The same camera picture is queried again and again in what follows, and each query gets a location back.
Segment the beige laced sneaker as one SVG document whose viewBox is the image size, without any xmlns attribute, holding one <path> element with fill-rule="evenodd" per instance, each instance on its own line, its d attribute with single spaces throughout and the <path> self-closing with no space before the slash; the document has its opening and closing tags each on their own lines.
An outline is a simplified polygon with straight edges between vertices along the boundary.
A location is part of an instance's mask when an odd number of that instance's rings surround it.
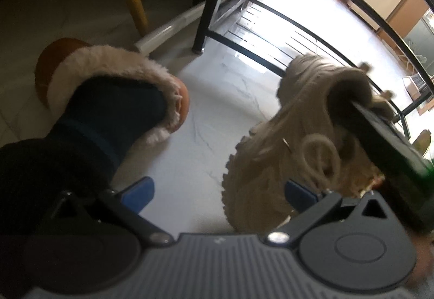
<svg viewBox="0 0 434 299">
<path fill-rule="evenodd" d="M 392 92 L 374 94 L 370 66 L 336 66 L 312 54 L 294 58 L 277 89 L 276 115 L 249 130 L 226 164 L 222 203 L 237 232 L 267 233 L 297 213 L 285 199 L 294 180 L 313 192 L 358 197 L 380 172 L 359 140 L 332 116 L 338 99 L 356 101 L 391 120 Z"/>
</svg>

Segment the orange fur-lined boot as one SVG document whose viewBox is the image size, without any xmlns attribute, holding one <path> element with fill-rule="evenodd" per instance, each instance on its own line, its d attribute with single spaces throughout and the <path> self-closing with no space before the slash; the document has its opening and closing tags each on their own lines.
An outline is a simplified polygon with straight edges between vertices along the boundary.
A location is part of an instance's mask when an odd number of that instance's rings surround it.
<svg viewBox="0 0 434 299">
<path fill-rule="evenodd" d="M 38 99 L 59 120 L 70 107 L 80 88 L 89 88 L 84 101 L 91 112 L 101 108 L 104 122 L 117 123 L 131 116 L 142 124 L 139 101 L 145 88 L 163 98 L 162 120 L 141 134 L 147 146 L 162 143 L 185 122 L 190 97 L 185 84 L 159 63 L 126 49 L 109 45 L 90 45 L 75 38 L 61 38 L 41 52 L 34 70 Z"/>
</svg>

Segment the white metal tube leg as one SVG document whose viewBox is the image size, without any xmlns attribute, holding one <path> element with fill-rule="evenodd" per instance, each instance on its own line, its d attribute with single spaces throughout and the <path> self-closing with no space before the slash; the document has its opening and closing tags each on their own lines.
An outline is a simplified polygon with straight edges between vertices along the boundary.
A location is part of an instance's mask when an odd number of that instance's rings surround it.
<svg viewBox="0 0 434 299">
<path fill-rule="evenodd" d="M 210 27 L 218 27 L 221 22 L 236 11 L 243 3 L 244 0 L 221 0 L 215 21 Z M 156 30 L 151 31 L 134 45 L 135 51 L 144 56 L 149 56 L 155 49 L 178 34 L 179 31 L 201 18 L 204 8 L 205 2 L 201 2 L 171 19 L 166 24 L 158 27 Z"/>
</svg>

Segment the black metal shoe rack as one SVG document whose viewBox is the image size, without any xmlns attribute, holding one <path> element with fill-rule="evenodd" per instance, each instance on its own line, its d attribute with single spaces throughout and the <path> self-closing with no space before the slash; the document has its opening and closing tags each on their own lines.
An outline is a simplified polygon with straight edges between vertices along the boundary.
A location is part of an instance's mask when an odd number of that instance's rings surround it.
<svg viewBox="0 0 434 299">
<path fill-rule="evenodd" d="M 217 32 L 258 57 L 285 69 L 301 54 L 338 65 L 366 62 L 370 78 L 394 94 L 411 137 L 433 129 L 433 112 L 410 106 L 405 73 L 397 57 L 352 12 L 336 0 L 259 0 L 232 12 Z M 279 76 L 228 46 L 208 40 L 190 67 L 190 122 L 197 137 L 229 146 L 278 110 Z"/>
</svg>

